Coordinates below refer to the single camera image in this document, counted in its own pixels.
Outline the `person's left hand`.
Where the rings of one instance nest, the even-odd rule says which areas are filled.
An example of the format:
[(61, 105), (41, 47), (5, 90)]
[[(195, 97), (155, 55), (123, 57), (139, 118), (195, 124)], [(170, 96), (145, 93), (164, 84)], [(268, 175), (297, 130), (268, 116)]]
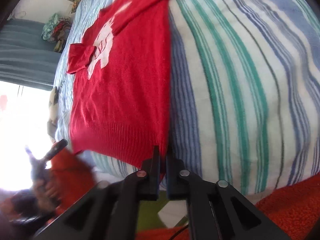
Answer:
[(55, 211), (56, 206), (53, 204), (52, 199), (59, 199), (60, 189), (54, 177), (51, 177), (48, 182), (40, 179), (34, 180), (33, 192), (37, 199), (37, 205), (41, 211)]

